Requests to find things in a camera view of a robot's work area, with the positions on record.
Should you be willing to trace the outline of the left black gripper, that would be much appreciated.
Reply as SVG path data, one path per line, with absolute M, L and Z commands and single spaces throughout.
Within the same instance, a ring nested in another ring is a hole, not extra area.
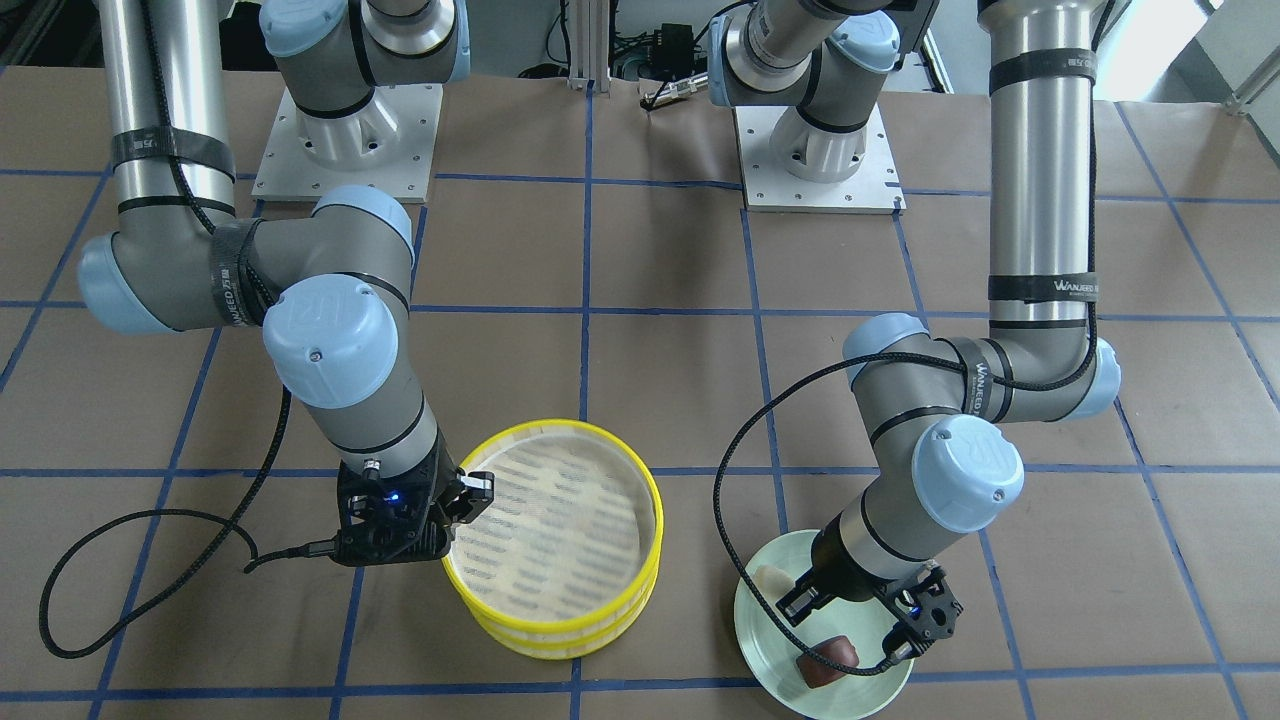
M 937 562 L 928 561 L 904 579 L 887 580 L 858 566 L 837 539 L 813 541 L 809 557 L 812 568 L 774 602 L 790 626 L 799 626 L 833 600 L 876 600 L 896 618 L 884 635 L 884 657 L 891 664 L 918 659 L 934 642 L 954 635 L 963 605 Z

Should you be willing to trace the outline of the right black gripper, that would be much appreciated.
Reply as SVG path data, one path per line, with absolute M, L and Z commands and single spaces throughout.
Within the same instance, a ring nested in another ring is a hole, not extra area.
M 333 561 L 361 568 L 443 559 L 453 527 L 470 524 L 493 503 L 495 482 L 492 471 L 457 466 L 443 439 L 417 466 L 394 477 L 342 464 Z

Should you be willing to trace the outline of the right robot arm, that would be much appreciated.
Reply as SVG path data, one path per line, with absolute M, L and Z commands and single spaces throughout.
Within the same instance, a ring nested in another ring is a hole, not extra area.
M 257 327 L 282 384 L 340 456 L 346 566 L 444 557 L 492 503 L 456 464 L 413 370 L 408 213 L 366 184 L 305 218 L 239 219 L 221 87 L 225 1 L 101 1 L 119 227 L 83 246 L 88 310 L 122 334 Z

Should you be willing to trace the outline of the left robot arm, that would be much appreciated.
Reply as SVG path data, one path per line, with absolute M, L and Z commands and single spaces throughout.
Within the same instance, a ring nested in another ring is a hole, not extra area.
M 980 1 L 989 36 L 989 336 L 936 338 L 913 315 L 858 327 L 840 368 L 878 477 L 812 542 L 812 565 L 769 601 L 803 657 L 874 676 L 954 633 L 960 614 L 931 562 L 1019 496 L 1002 421 L 1093 416 L 1121 370 L 1097 331 L 1096 50 L 1110 1 Z

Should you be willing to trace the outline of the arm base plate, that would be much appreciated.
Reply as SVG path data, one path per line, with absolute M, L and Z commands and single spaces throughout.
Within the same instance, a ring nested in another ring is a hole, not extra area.
M 376 87 L 353 115 L 321 119 L 284 94 L 252 195 L 302 202 L 339 184 L 365 184 L 401 202 L 426 202 L 443 97 L 440 85 Z
M 750 211 L 891 214 L 905 209 L 878 102 L 850 133 L 819 129 L 794 108 L 733 109 Z

